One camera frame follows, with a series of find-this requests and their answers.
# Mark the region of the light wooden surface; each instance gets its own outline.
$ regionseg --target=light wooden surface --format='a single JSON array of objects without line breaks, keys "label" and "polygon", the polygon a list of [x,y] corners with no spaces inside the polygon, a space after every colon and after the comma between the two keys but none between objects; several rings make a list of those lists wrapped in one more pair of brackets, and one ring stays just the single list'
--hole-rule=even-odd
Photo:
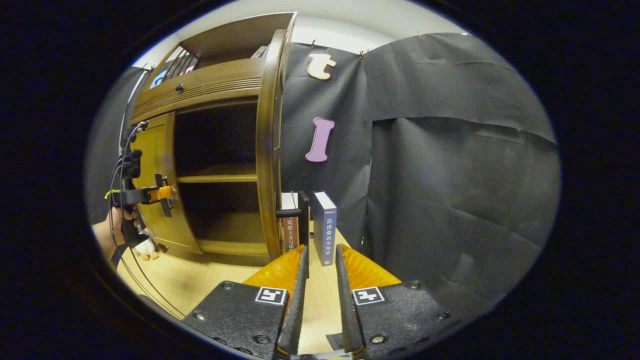
[{"label": "light wooden surface", "polygon": [[264,243],[260,213],[220,213],[208,219],[198,245],[202,251],[220,254],[269,256]]},{"label": "light wooden surface", "polygon": [[257,181],[255,163],[213,165],[178,177],[180,183],[255,183]]},{"label": "light wooden surface", "polygon": [[[309,223],[309,229],[313,228],[313,222]],[[340,231],[336,230],[335,244],[340,243],[349,246]],[[335,264],[322,266],[313,239],[309,239],[309,278],[305,289],[299,354],[333,351],[326,336],[342,332],[337,280]]]},{"label": "light wooden surface", "polygon": [[[309,225],[309,229],[313,229],[313,223]],[[343,243],[348,246],[340,231],[336,231],[335,241],[336,245]],[[234,256],[212,253],[197,255],[169,249],[166,254],[160,253],[160,257],[156,260],[144,261],[138,258],[138,263],[157,290],[186,315],[221,281],[243,282],[260,270],[262,267],[260,264],[264,264],[266,259],[267,257],[256,257],[253,259],[255,266],[233,265],[237,261],[237,257]],[[124,253],[123,261],[135,278],[156,298],[156,302],[161,307],[173,313],[176,318],[182,319],[183,316],[151,288],[140,273],[129,250]],[[128,274],[123,261],[118,264],[118,275],[135,293],[145,294]],[[307,279],[305,290],[305,307],[298,353],[313,354],[332,351],[326,335],[340,332],[342,332],[342,323],[335,265],[320,264],[313,239],[310,239],[309,279]]]}]

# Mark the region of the pink letter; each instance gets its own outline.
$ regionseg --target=pink letter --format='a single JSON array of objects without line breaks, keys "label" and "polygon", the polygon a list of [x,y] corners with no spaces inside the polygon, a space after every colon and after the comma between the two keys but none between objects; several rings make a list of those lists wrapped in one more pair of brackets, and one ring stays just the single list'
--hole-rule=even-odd
[{"label": "pink letter", "polygon": [[312,163],[321,163],[327,159],[326,143],[329,141],[329,132],[331,132],[335,123],[331,120],[317,117],[314,119],[314,125],[316,126],[314,142],[311,144],[311,150],[305,156],[305,159]]}]

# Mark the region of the wire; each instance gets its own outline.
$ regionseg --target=wire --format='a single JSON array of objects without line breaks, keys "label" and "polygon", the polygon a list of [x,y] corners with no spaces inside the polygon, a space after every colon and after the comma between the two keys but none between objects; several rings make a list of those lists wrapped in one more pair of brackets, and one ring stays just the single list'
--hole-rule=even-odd
[{"label": "wire", "polygon": [[[121,165],[118,166],[118,164],[116,163],[116,166],[114,167],[112,173],[111,173],[111,182],[110,182],[110,186],[109,189],[111,189],[113,187],[113,181],[115,180],[115,174],[116,171],[118,170],[118,168],[122,167]],[[111,214],[111,208],[114,207],[115,204],[113,202],[113,198],[109,197],[109,226],[110,226],[110,230],[111,230],[111,239],[113,240],[113,245],[116,248],[116,251],[118,252],[118,254],[120,255],[120,260],[122,261],[123,266],[125,267],[125,269],[127,270],[127,272],[129,273],[129,276],[131,276],[131,278],[134,280],[134,282],[136,283],[136,285],[138,285],[140,287],[140,289],[145,293],[146,296],[152,298],[157,304],[160,304],[160,302],[153,296],[153,294],[151,294],[151,291],[148,291],[143,285],[142,283],[133,275],[133,273],[131,272],[131,269],[129,268],[129,266],[127,265],[127,263],[124,261],[124,257],[122,255],[122,252],[120,251],[120,249],[118,249],[118,244],[116,242],[116,238],[115,238],[115,231],[114,231],[114,227],[113,227],[113,216]],[[169,311],[168,309],[165,309],[168,313],[170,313],[171,315],[175,316],[171,311]]]},{"label": "wire", "polygon": [[[140,122],[136,125],[136,127],[131,131],[131,134],[129,134],[129,137],[127,138],[127,142],[125,143],[124,146],[124,151],[126,151],[127,148],[129,148],[129,144],[131,143],[131,138],[136,134],[137,130],[143,125],[144,122]],[[124,174],[124,167],[120,167],[120,193],[122,194],[123,191],[123,174]],[[122,216],[124,217],[124,205],[122,204],[122,201],[120,202],[120,206],[122,209]],[[186,317],[185,314],[183,314],[180,310],[178,310],[177,307],[175,307],[171,302],[169,302],[169,300],[167,300],[161,293],[160,291],[158,291],[158,289],[156,289],[156,287],[151,283],[151,280],[149,280],[149,278],[147,277],[147,275],[145,274],[145,272],[142,270],[142,267],[140,267],[140,263],[138,262],[138,259],[136,259],[136,256],[133,254],[133,250],[131,250],[131,248],[129,248],[129,250],[131,251],[131,255],[133,256],[133,260],[135,260],[136,265],[138,266],[138,269],[140,269],[140,272],[142,273],[142,276],[145,277],[145,279],[148,281],[149,285],[151,285],[151,287],[158,293],[158,295],[160,295],[160,297],[166,301],[167,304],[169,304],[172,308],[174,308],[180,315],[182,315],[183,317]]]},{"label": "wire", "polygon": [[[151,71],[151,70],[147,70],[144,69],[145,66],[147,66],[148,63],[145,63],[142,67],[144,71]],[[122,113],[122,121],[120,122],[120,136],[118,137],[118,150],[120,152],[122,152],[122,148],[120,147],[121,145],[121,141],[122,141],[122,137],[123,137],[123,133],[122,130],[124,129],[124,120],[127,117],[127,109],[129,108],[129,104],[131,103],[131,99],[133,98],[133,94],[136,93],[136,90],[138,89],[138,85],[140,85],[140,81],[142,80],[142,78],[145,76],[145,73],[143,72],[142,74],[140,74],[140,77],[138,78],[138,81],[136,82],[135,86],[133,86],[133,90],[131,90],[131,94],[129,95],[129,100],[127,100],[127,104],[124,107],[124,111]]]}]

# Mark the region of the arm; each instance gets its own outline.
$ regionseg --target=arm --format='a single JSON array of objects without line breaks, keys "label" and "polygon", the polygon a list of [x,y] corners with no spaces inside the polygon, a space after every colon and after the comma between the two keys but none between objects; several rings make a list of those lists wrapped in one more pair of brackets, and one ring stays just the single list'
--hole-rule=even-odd
[{"label": "arm", "polygon": [[[115,235],[116,244],[124,244],[125,242],[124,234],[122,233],[121,210],[119,208],[111,208],[111,216],[113,218],[113,234]],[[124,217],[127,220],[135,219],[135,226],[138,226],[140,224],[140,220],[138,220],[138,212],[135,210],[131,213],[125,210]],[[98,241],[98,244],[100,245],[100,248],[102,249],[102,254],[104,255],[105,259],[111,259],[114,251],[116,250],[116,244],[113,243],[113,237],[111,236],[109,214],[107,214],[107,217],[104,219],[104,221],[92,225],[91,228],[93,229],[93,233],[96,240]]]}]

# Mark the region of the orange gripper pad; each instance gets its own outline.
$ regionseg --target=orange gripper pad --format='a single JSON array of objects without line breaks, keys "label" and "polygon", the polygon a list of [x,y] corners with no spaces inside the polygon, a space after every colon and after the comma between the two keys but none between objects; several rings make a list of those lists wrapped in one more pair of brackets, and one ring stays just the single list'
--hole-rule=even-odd
[{"label": "orange gripper pad", "polygon": [[158,201],[160,199],[164,199],[166,197],[171,196],[171,186],[163,186],[157,190],[149,191],[149,195],[151,195],[151,201]]},{"label": "orange gripper pad", "polygon": [[340,244],[351,290],[389,286],[402,281],[361,253]]},{"label": "orange gripper pad", "polygon": [[303,249],[304,245],[300,245],[286,252],[284,255],[265,265],[257,273],[245,280],[243,284],[286,289],[289,292],[290,300],[293,296],[293,290],[296,287],[298,267],[300,266]]}]

